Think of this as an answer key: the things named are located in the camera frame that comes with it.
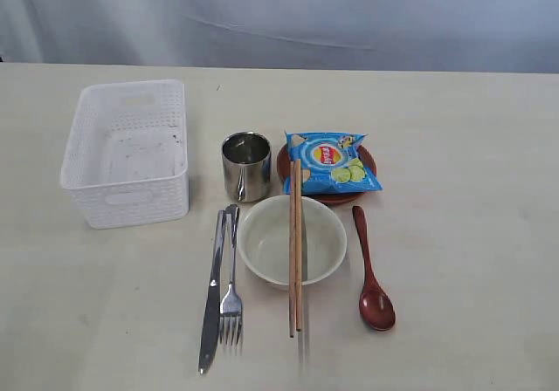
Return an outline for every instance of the spoon handle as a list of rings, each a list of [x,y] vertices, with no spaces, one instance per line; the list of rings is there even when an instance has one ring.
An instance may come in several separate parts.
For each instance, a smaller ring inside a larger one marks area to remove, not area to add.
[[[361,243],[361,251],[363,254],[363,262],[365,264],[365,284],[367,286],[377,286],[380,285],[375,279],[373,274],[373,267],[370,262],[369,254],[369,240],[367,238],[367,220],[365,219],[365,212],[361,206],[354,206],[352,209],[353,220],[355,222],[355,228],[357,229],[357,235],[359,236],[359,242]]]

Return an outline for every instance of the stainless steel cup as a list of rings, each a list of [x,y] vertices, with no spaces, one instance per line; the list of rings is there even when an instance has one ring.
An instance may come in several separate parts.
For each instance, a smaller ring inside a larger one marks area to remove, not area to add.
[[[254,202],[270,191],[270,142],[254,132],[239,132],[221,146],[225,190],[235,201]]]

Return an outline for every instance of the potato chip bag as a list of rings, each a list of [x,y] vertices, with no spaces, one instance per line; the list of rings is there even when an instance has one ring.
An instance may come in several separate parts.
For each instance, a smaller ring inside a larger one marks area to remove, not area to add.
[[[365,135],[337,132],[287,134],[291,161],[300,158],[302,194],[336,194],[382,190],[370,168],[359,159],[357,148]],[[289,177],[284,193],[289,193]]]

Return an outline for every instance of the chopsticks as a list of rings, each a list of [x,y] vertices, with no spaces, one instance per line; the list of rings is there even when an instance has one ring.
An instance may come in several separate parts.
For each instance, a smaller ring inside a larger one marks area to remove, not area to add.
[[[300,160],[291,162],[289,195],[289,337],[303,326],[303,237]]]

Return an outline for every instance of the fabric backdrop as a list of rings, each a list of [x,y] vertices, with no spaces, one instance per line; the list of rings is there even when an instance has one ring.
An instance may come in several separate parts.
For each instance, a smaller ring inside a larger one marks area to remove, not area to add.
[[[4,60],[559,72],[559,0],[0,0]]]

